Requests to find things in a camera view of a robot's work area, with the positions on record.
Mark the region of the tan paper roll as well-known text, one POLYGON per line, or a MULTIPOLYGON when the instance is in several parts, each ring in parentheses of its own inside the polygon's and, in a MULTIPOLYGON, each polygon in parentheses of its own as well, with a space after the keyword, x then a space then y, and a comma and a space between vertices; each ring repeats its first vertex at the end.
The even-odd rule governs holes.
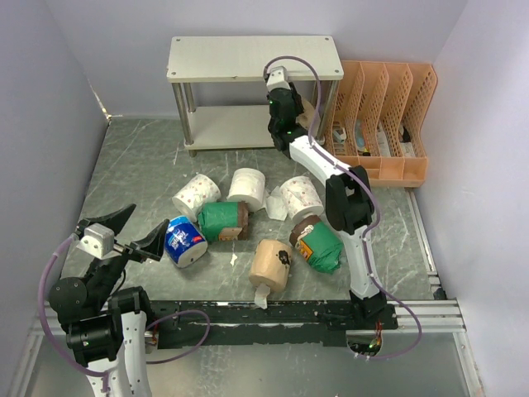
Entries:
POLYGON ((320 120, 314 106, 305 97, 302 97, 302 105, 303 113, 297 116, 297 123, 308 131, 313 119, 316 119, 314 122, 314 128, 317 129, 319 127, 320 120))

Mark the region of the green roll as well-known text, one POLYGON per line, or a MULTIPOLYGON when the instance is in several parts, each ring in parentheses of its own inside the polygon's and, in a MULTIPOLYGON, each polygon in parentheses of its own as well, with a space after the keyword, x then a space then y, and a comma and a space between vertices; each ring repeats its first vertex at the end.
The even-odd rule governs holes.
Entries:
POLYGON ((343 243, 317 215, 296 224, 289 242, 314 270, 331 275, 340 268, 343 243))
POLYGON ((198 225, 208 242, 245 241, 249 237, 249 209, 244 202, 206 203, 198 225))

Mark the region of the plain white paper roll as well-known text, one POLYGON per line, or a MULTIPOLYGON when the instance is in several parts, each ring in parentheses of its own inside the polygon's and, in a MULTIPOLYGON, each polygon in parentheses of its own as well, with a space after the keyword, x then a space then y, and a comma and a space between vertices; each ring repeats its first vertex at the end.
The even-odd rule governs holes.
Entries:
POLYGON ((246 203, 250 213, 265 210, 270 219, 284 221, 288 215, 279 186, 265 188, 265 175, 256 169, 240 168, 233 174, 226 200, 246 203))

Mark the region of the tan roll with tail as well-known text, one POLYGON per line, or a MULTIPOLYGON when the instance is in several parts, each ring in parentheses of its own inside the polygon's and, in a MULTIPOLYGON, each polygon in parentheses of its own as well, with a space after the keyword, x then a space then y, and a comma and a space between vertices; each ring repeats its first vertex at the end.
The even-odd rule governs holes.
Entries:
POLYGON ((267 309, 269 295, 285 290, 291 265, 290 246, 278 240, 259 242, 248 276, 255 287, 254 303, 257 307, 267 309))

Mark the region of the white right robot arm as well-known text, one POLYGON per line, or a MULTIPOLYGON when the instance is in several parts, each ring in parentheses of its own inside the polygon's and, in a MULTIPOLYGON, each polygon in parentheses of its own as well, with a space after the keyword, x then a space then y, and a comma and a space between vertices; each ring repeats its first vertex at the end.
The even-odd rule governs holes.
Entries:
POLYGON ((351 167, 331 155, 297 122, 303 104, 292 83, 272 83, 266 87, 268 130, 274 145, 325 185, 326 219, 343 241, 350 269, 349 317, 356 327, 370 328, 389 309, 374 268, 370 231, 378 206, 368 173, 360 165, 351 167))

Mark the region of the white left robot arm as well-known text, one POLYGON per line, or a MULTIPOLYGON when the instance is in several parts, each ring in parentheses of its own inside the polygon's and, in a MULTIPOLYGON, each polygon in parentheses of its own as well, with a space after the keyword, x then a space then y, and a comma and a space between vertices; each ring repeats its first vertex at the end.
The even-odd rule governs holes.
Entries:
POLYGON ((121 244, 117 235, 135 208, 131 203, 107 215, 80 220, 60 250, 75 243, 93 258, 87 271, 41 289, 96 396, 151 394, 145 330, 153 323, 155 311, 142 287, 118 289, 115 285, 125 277, 129 262, 161 259, 169 222, 163 220, 144 238, 121 244))

